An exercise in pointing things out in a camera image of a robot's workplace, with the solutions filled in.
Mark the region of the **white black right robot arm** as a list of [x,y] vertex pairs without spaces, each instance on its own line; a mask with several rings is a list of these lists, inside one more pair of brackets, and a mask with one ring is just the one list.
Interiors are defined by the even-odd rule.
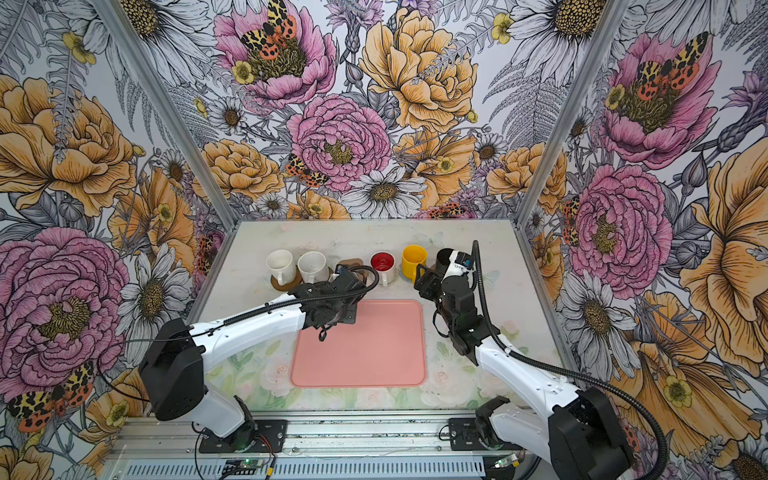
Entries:
[[634,462],[608,398],[578,388],[570,374],[523,355],[487,315],[477,252],[443,249],[432,268],[417,265],[414,287],[435,305],[444,337],[481,371],[509,387],[526,406],[497,396],[475,412],[483,445],[518,445],[548,462],[561,479],[617,479]]

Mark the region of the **yellow mug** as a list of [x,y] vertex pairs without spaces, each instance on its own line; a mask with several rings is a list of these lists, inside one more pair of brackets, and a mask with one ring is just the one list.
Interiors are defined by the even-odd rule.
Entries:
[[428,254],[420,245],[408,245],[402,251],[401,267],[403,275],[413,283],[419,266],[425,266]]

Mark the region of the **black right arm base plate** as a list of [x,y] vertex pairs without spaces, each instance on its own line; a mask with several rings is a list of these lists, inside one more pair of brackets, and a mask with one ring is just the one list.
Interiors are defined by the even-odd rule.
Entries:
[[523,451],[517,444],[491,438],[490,430],[479,428],[475,418],[450,418],[447,441],[452,451]]

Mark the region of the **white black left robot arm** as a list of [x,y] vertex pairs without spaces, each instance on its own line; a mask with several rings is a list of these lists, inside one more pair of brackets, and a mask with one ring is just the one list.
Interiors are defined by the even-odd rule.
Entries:
[[251,447],[257,427],[249,408],[209,384],[206,373],[280,335],[315,329],[324,340],[334,326],[355,320],[357,304],[379,281],[369,266],[341,265],[331,280],[302,283],[252,310],[191,325],[166,323],[138,367],[155,417],[192,422],[233,452]]

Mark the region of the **white mug red inside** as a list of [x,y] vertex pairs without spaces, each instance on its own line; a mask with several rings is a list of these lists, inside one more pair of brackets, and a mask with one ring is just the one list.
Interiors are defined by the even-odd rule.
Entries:
[[370,266],[378,273],[379,283],[384,287],[391,286],[397,279],[395,257],[387,251],[374,253],[370,258]]

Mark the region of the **cork paw print coaster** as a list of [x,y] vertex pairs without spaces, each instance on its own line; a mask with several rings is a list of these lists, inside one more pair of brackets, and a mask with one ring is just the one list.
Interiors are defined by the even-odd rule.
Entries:
[[[344,267],[360,267],[363,265],[364,263],[360,258],[344,259],[344,260],[340,260],[337,263],[337,266],[344,266]],[[355,275],[358,277],[358,279],[362,283],[365,283],[367,281],[367,273],[365,271],[356,272]]]

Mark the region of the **black mug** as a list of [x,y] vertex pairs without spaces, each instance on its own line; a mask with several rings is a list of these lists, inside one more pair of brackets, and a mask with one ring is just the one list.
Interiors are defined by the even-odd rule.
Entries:
[[451,255],[453,252],[454,250],[452,248],[442,248],[438,251],[434,270],[439,276],[443,277],[451,265]]

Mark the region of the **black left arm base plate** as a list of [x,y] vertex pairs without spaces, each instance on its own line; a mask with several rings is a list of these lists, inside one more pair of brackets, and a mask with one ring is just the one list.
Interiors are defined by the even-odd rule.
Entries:
[[247,420],[227,437],[204,429],[198,450],[203,454],[280,453],[287,424],[285,420]]

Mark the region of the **round dark wooden coaster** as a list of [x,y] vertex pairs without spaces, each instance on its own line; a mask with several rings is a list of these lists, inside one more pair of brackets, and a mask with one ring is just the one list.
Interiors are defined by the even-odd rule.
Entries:
[[297,286],[301,285],[302,283],[303,283],[303,278],[300,271],[297,268],[295,268],[294,270],[293,279],[290,282],[287,282],[285,284],[281,284],[274,275],[270,277],[270,284],[272,288],[279,292],[288,292],[296,288]]

